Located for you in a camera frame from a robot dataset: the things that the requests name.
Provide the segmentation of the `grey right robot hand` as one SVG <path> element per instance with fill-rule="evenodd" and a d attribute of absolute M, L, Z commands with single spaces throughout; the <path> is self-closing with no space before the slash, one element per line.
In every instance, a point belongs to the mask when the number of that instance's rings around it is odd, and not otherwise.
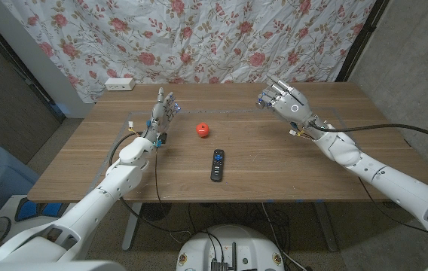
<path fill-rule="evenodd" d="M 271 73 L 267 73 L 266 84 L 267 88 L 256 99 L 256 106 L 272 111 L 279 119 L 297 127 L 307 127 L 313 112 L 305 95 Z"/>

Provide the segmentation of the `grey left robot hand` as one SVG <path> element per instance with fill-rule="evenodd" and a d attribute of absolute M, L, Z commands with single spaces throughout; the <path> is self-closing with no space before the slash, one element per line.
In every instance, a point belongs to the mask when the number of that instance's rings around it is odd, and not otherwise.
<path fill-rule="evenodd" d="M 166 143 L 167 130 L 174 116 L 181 110 L 176 102 L 173 92 L 164 93 L 163 87 L 158 90 L 157 101 L 147 121 L 147 128 L 142 133 L 142 137 L 148 139 L 158 148 Z"/>

